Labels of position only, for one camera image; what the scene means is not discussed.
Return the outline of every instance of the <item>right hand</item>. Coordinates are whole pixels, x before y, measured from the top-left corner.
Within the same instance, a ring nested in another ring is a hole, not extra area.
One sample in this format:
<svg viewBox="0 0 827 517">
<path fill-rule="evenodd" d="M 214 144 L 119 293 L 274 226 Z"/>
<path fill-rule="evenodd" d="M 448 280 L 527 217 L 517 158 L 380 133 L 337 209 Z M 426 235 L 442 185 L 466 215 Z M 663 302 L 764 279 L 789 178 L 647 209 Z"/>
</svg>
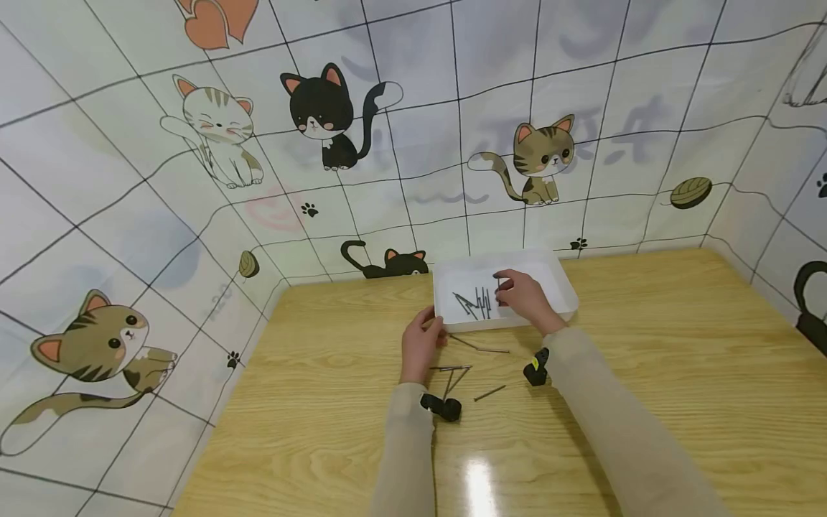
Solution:
<svg viewBox="0 0 827 517">
<path fill-rule="evenodd" d="M 526 318 L 543 336 L 554 334 L 566 326 L 548 304 L 543 288 L 531 275 L 516 270 L 502 270 L 494 278 L 507 279 L 496 290 L 497 301 Z"/>
</svg>

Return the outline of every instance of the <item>cartoon cat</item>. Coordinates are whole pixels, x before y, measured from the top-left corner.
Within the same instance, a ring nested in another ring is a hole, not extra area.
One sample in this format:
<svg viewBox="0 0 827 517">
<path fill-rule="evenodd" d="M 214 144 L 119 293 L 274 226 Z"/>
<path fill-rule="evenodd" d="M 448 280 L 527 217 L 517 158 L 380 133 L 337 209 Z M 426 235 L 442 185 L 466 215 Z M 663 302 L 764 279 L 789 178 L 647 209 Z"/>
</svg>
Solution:
<svg viewBox="0 0 827 517">
<path fill-rule="evenodd" d="M 356 152 L 353 142 L 344 134 L 353 123 L 353 104 L 339 67 L 327 63 L 320 77 L 306 79 L 286 73 L 280 77 L 290 94 L 293 123 L 307 138 L 322 141 L 325 170 L 350 169 L 367 156 L 373 117 L 402 100 L 402 87 L 397 83 L 383 82 L 370 89 L 362 107 L 362 148 Z"/>
<path fill-rule="evenodd" d="M 149 322 L 143 314 L 112 305 L 90 290 L 78 317 L 62 334 L 36 339 L 35 359 L 54 371 L 83 382 L 99 382 L 123 374 L 134 395 L 110 399 L 85 393 L 59 393 L 25 408 L 0 436 L 0 455 L 15 456 L 33 446 L 65 414 L 80 408 L 121 409 L 155 390 L 175 367 L 177 354 L 144 347 Z"/>
<path fill-rule="evenodd" d="M 345 241 L 342 244 L 342 256 L 362 272 L 365 278 L 385 278 L 388 276 L 419 275 L 428 273 L 428 263 L 425 262 L 425 252 L 398 253 L 388 249 L 385 252 L 385 267 L 363 266 L 353 260 L 347 249 L 351 246 L 364 246 L 364 241 Z"/>
<path fill-rule="evenodd" d="M 807 310 L 807 302 L 804 300 L 804 287 L 807 281 L 815 273 L 827 273 L 827 262 L 812 261 L 804 264 L 798 270 L 796 281 L 793 282 L 792 292 L 796 296 L 801 316 L 798 317 L 796 328 L 809 339 L 821 353 L 827 355 L 827 324 L 821 318 Z"/>
<path fill-rule="evenodd" d="M 571 126 L 574 115 L 566 115 L 551 126 L 535 129 L 531 124 L 522 123 L 514 132 L 514 168 L 528 181 L 523 187 L 523 195 L 514 191 L 509 177 L 509 169 L 500 155 L 493 152 L 481 152 L 468 160 L 473 170 L 493 170 L 500 175 L 505 185 L 505 193 L 514 201 L 525 204 L 551 204 L 560 200 L 554 175 L 564 171 L 574 157 L 574 139 L 571 138 Z"/>
<path fill-rule="evenodd" d="M 186 122 L 165 116 L 160 126 L 192 142 L 204 168 L 228 189 L 261 183 L 261 164 L 241 146 L 253 134 L 253 102 L 219 89 L 198 88 L 179 75 L 172 79 L 184 98 Z"/>
</svg>

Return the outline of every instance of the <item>wooden table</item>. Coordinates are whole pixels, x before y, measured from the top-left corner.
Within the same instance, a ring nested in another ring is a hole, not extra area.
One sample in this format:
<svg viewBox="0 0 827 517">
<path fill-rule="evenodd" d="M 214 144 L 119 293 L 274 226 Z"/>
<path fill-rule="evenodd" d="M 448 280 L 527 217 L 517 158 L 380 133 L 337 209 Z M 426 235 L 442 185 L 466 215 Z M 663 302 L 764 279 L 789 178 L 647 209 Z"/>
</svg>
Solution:
<svg viewBox="0 0 827 517">
<path fill-rule="evenodd" d="M 734 515 L 827 515 L 827 359 L 719 256 L 684 250 L 564 261 L 587 330 L 675 434 Z M 174 517 L 364 516 L 399 336 L 431 303 L 429 275 L 284 294 Z M 531 328 L 468 333 L 438 362 L 474 368 L 437 421 L 440 517 L 619 517 L 588 442 L 523 365 Z M 430 381 L 442 395 L 447 373 Z M 480 402 L 475 396 L 508 386 Z"/>
</svg>

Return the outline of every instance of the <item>paw print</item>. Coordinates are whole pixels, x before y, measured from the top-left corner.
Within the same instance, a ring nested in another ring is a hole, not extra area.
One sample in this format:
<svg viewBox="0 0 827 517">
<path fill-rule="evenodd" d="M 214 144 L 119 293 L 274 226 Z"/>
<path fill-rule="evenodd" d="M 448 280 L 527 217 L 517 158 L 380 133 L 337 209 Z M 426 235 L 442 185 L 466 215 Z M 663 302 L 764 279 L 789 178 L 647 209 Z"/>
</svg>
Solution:
<svg viewBox="0 0 827 517">
<path fill-rule="evenodd" d="M 227 356 L 227 368 L 235 370 L 239 362 L 241 362 L 241 354 L 238 352 L 230 352 L 230 355 Z"/>
<path fill-rule="evenodd" d="M 821 180 L 816 181 L 815 184 L 821 189 L 819 190 L 819 197 L 827 198 L 827 174 L 821 176 Z"/>
<path fill-rule="evenodd" d="M 305 204 L 302 205 L 302 213 L 306 213 L 310 217 L 315 217 L 316 214 L 318 213 L 318 210 L 316 209 L 315 204 L 305 203 Z"/>
<path fill-rule="evenodd" d="M 586 243 L 587 239 L 578 237 L 576 241 L 571 241 L 572 250 L 585 250 L 589 245 Z"/>
</svg>

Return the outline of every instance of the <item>cat tail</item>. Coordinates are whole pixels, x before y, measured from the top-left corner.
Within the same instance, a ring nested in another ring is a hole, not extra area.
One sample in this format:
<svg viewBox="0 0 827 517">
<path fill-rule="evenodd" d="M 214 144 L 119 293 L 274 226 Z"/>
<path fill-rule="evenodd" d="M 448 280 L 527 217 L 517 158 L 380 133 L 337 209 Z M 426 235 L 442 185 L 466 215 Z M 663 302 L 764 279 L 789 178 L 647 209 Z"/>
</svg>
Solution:
<svg viewBox="0 0 827 517">
<path fill-rule="evenodd" d="M 43 438 L 63 415 L 79 408 L 121 409 L 135 404 L 145 393 L 110 399 L 85 393 L 59 393 L 25 408 L 0 435 L 0 456 L 16 456 Z"/>
<path fill-rule="evenodd" d="M 344 259 L 346 261 L 353 264 L 353 267 L 357 268 L 359 271 L 364 271 L 365 267 L 362 264 L 360 264 L 359 262 L 356 262 L 356 261 L 353 260 L 353 257 L 350 255 L 350 253 L 347 252 L 347 248 L 349 248 L 351 246 L 364 247 L 365 245 L 366 245 L 365 241 L 344 241 L 342 243 L 342 249 L 341 249 L 342 256 L 344 257 Z"/>
<path fill-rule="evenodd" d="M 468 168 L 472 170 L 493 170 L 500 175 L 505 186 L 505 193 L 509 195 L 514 201 L 522 201 L 525 203 L 525 198 L 518 195 L 511 184 L 511 177 L 509 176 L 509 167 L 505 164 L 505 160 L 494 152 L 478 152 L 468 160 Z"/>
<path fill-rule="evenodd" d="M 379 83 L 365 96 L 365 105 L 362 107 L 362 148 L 359 154 L 356 155 L 357 160 L 361 160 L 370 151 L 370 129 L 373 125 L 373 117 L 381 109 L 390 108 L 394 104 L 402 100 L 402 87 L 393 81 L 385 81 Z"/>
<path fill-rule="evenodd" d="M 798 309 L 800 309 L 802 313 L 810 312 L 807 310 L 807 302 L 804 300 L 804 286 L 807 285 L 807 281 L 815 273 L 827 273 L 827 262 L 807 262 L 798 270 L 796 281 L 792 284 L 792 292 L 796 296 Z"/>
</svg>

